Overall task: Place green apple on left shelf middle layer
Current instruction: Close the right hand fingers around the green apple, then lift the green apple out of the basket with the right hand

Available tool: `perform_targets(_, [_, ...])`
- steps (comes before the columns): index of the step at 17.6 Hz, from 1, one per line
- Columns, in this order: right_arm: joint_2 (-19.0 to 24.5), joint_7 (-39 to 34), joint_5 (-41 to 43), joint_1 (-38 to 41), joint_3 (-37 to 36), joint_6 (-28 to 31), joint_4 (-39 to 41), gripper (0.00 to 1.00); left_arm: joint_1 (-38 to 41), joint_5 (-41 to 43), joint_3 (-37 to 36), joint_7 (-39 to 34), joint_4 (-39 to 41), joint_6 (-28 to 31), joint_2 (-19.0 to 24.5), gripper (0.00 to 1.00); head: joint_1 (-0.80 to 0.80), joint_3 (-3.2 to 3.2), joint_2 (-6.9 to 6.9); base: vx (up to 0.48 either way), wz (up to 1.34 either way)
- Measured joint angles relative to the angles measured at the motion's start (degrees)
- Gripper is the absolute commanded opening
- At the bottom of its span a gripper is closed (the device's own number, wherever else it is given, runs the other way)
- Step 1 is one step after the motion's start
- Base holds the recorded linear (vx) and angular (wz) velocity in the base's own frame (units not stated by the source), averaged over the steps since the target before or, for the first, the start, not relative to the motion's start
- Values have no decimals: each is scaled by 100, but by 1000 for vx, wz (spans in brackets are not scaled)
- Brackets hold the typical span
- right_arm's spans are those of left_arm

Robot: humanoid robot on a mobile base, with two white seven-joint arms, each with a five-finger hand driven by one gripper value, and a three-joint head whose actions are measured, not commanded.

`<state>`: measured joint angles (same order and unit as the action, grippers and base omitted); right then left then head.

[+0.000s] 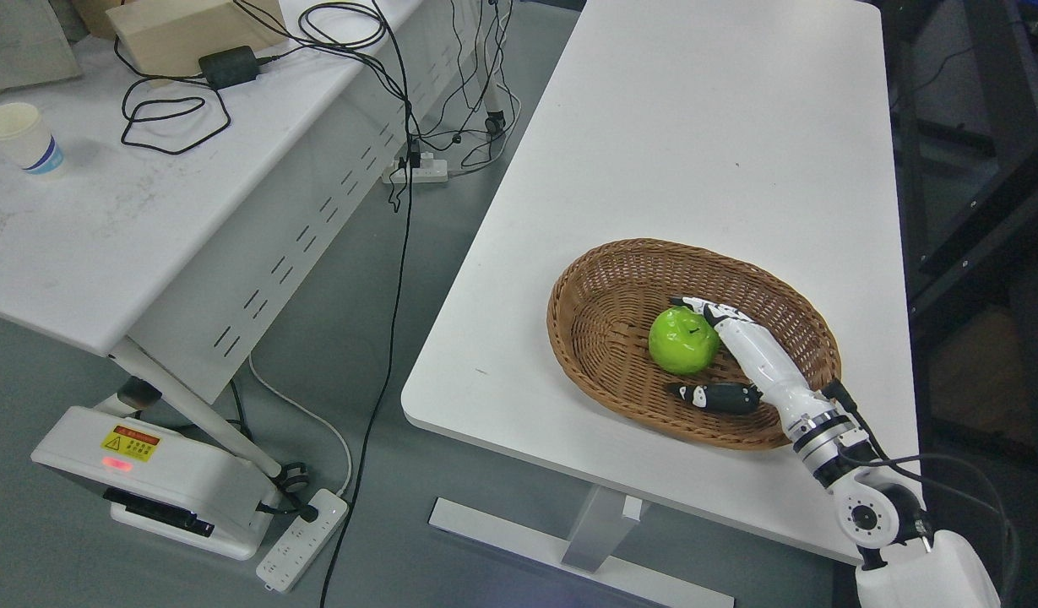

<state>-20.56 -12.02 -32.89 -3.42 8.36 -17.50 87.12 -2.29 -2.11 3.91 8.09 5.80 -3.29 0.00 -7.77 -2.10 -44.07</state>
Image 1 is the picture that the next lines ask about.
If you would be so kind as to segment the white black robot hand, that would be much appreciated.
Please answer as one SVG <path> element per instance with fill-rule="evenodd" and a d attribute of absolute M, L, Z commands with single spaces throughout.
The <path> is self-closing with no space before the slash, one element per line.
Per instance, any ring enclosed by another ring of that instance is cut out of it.
<path fill-rule="evenodd" d="M 671 296 L 670 304 L 688 307 L 707 320 L 742 372 L 757 385 L 765 403 L 777 409 L 786 431 L 792 431 L 805 418 L 816 420 L 834 410 L 820 393 L 811 390 L 799 366 L 777 339 L 745 312 L 699 297 Z"/>

